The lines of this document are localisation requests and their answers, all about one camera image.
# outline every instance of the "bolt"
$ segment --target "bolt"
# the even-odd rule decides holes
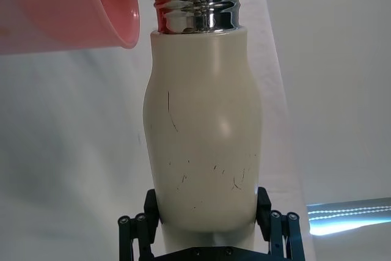
[[[227,249],[225,249],[225,255],[227,255],[227,256],[231,256],[231,255],[232,255],[232,253],[233,253],[233,250],[232,250],[232,248],[228,247]]]
[[[145,215],[144,214],[141,214],[139,216],[137,216],[137,220],[138,221],[143,221],[145,219]]]
[[[289,214],[289,218],[292,220],[298,220],[298,217],[295,214]]]
[[[120,224],[125,224],[129,221],[129,219],[127,217],[124,217],[124,218],[121,218],[120,219]]]
[[[278,218],[280,217],[280,213],[274,211],[271,213],[271,216],[273,216],[274,218]]]

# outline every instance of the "black scratch mark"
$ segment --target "black scratch mark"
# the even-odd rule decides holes
[[[242,189],[241,187],[239,187],[239,186],[235,183],[235,177],[233,177],[233,185],[234,185],[237,189]]]
[[[178,131],[178,128],[177,128],[177,126],[174,124],[174,120],[172,119],[171,113],[170,113],[170,118],[171,118],[171,122],[172,122],[172,125],[174,126],[175,131],[177,131],[177,133],[178,133],[178,132],[179,132],[179,131]]]
[[[172,125],[174,126],[175,131],[177,131],[177,133],[178,133],[178,128],[177,128],[176,124],[174,123],[174,119],[172,118],[172,115],[170,113],[170,91],[167,91],[167,112],[170,115],[171,122],[172,122]]]

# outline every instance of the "bottle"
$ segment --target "bottle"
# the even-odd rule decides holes
[[[166,249],[250,249],[261,103],[239,0],[156,0],[155,7],[144,129]]]

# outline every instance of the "scratch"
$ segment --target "scratch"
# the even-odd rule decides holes
[[[242,188],[240,188],[240,187],[235,183],[235,177],[233,177],[233,185],[234,185],[236,188],[238,188],[238,189],[242,189]]]
[[[175,131],[177,131],[177,133],[178,133],[177,126],[174,124],[174,120],[172,119],[171,113],[170,113],[170,118],[171,118],[171,122],[172,122],[172,125],[174,126]]]

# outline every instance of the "white wall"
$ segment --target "white wall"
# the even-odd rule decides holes
[[[307,203],[390,196],[390,0],[267,0]]]

